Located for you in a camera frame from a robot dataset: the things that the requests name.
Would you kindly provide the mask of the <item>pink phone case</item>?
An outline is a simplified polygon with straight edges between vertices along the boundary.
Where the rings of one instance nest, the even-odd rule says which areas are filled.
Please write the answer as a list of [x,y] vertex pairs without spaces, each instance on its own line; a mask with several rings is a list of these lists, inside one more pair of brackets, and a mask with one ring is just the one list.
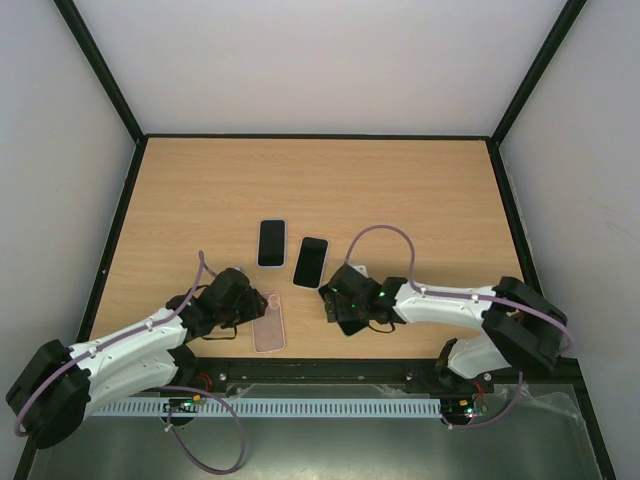
[[252,340],[256,353],[266,354],[285,348],[286,338],[282,303],[278,293],[264,293],[267,299],[265,314],[252,321]]

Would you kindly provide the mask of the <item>green phone black screen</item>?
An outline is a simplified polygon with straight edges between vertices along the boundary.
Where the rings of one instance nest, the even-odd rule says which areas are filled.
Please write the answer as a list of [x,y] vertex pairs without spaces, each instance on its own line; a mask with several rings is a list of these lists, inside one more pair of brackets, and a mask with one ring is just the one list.
[[337,325],[341,329],[344,335],[353,336],[356,333],[367,329],[369,327],[368,321],[363,320],[338,320]]

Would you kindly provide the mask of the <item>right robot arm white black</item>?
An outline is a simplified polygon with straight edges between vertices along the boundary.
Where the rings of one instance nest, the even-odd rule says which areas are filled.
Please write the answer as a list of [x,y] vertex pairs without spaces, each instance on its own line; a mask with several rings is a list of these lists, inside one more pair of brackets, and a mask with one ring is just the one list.
[[566,315],[514,277],[504,276],[495,286],[435,287],[405,277],[377,282],[365,267],[345,264],[319,295],[328,322],[347,336],[374,324],[388,333],[421,323],[473,330],[472,338],[447,340],[435,362],[432,378],[449,392],[506,368],[550,375],[569,339]]

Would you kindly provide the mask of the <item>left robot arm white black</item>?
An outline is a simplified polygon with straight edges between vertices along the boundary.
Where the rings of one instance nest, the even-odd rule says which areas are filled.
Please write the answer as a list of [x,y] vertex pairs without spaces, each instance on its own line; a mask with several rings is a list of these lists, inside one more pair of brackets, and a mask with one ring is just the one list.
[[16,416],[15,435],[47,449],[110,403],[189,381],[197,361],[189,342],[261,318],[267,307],[244,273],[227,268],[112,334],[41,345],[5,396]]

